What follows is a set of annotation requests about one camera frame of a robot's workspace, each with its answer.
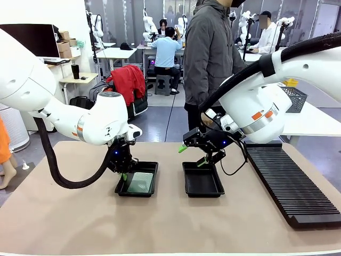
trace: black pants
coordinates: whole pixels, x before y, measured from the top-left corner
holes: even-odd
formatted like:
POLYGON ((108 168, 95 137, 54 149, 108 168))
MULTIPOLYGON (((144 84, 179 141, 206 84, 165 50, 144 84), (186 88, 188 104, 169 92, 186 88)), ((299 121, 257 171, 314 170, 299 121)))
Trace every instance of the black pants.
POLYGON ((172 89, 177 90, 177 84, 180 80, 180 70, 176 68, 160 68, 160 67, 154 67, 155 74, 162 75, 162 76, 172 76, 173 82, 172 82, 172 89))
MULTIPOLYGON (((222 106, 211 107, 211 109, 217 114, 225 115, 226 111, 222 106)), ((206 128, 201 124, 200 116, 199 116, 199 108, 197 105, 185 104, 185 110, 188 114, 188 129, 191 131, 194 128, 198 127, 201 132, 206 132, 206 128)))

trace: orange clothing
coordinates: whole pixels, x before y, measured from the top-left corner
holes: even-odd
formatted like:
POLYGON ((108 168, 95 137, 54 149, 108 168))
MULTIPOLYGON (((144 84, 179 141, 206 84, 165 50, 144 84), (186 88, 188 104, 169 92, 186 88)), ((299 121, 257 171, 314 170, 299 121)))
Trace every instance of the orange clothing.
POLYGON ((7 162, 10 158, 10 137, 0 117, 0 164, 7 162))

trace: person's hand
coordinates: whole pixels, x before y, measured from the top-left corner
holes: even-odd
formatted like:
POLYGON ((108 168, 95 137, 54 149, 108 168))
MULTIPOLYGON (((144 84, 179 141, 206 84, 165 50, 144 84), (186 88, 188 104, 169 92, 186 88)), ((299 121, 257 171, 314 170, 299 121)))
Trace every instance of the person's hand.
POLYGON ((204 124, 206 124, 207 126, 211 125, 211 123, 213 123, 213 121, 211 119, 209 119, 204 113, 201 113, 201 119, 204 122, 204 124))
POLYGON ((176 32, 176 35, 177 35, 177 39, 181 39, 181 34, 180 34, 180 31, 179 31, 179 28, 175 28, 175 32, 176 32))

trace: orange stripe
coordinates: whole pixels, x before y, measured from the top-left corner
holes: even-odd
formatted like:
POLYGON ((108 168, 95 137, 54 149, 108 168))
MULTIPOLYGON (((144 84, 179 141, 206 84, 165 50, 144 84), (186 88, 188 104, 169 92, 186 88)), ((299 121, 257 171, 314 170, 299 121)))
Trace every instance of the orange stripe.
POLYGON ((268 113, 265 114, 265 117, 269 118, 272 116, 272 114, 273 114, 273 112, 270 110, 268 113))
POLYGON ((254 115, 252 116, 252 119, 253 119, 253 120, 257 120, 257 119, 260 119, 261 117, 262 117, 262 113, 261 113, 261 112, 258 112, 258 113, 254 114, 254 115))

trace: gray jacket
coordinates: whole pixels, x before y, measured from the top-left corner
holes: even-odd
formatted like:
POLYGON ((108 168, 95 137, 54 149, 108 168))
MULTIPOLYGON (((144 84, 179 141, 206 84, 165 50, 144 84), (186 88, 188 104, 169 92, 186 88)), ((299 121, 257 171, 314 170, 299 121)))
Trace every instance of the gray jacket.
POLYGON ((246 67, 234 45, 227 13, 216 0, 205 0, 188 26, 184 53, 188 104, 201 104, 226 78, 246 67))

